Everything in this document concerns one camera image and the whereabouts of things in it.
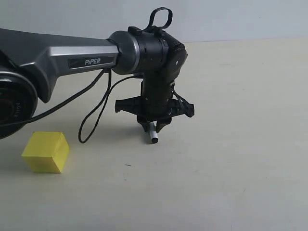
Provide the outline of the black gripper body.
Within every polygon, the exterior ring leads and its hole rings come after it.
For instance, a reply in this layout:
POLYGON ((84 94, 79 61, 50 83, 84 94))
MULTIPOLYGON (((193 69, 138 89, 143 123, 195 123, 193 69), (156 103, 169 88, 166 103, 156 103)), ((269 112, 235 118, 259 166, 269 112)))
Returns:
POLYGON ((174 91, 174 82, 144 79, 140 96, 116 100, 115 111, 125 111, 152 122, 179 115, 193 117, 194 105, 174 91))

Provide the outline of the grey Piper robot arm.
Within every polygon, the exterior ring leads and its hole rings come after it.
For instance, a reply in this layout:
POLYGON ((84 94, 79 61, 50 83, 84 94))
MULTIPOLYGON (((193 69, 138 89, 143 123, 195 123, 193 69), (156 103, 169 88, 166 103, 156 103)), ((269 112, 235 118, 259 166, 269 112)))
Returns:
POLYGON ((141 78, 141 94, 115 103, 148 129, 160 131, 175 116, 194 115, 194 105, 174 91, 187 58, 185 46, 164 30, 130 27, 108 39, 0 31, 0 136, 35 120, 38 100, 47 103, 61 76, 101 70, 141 78))

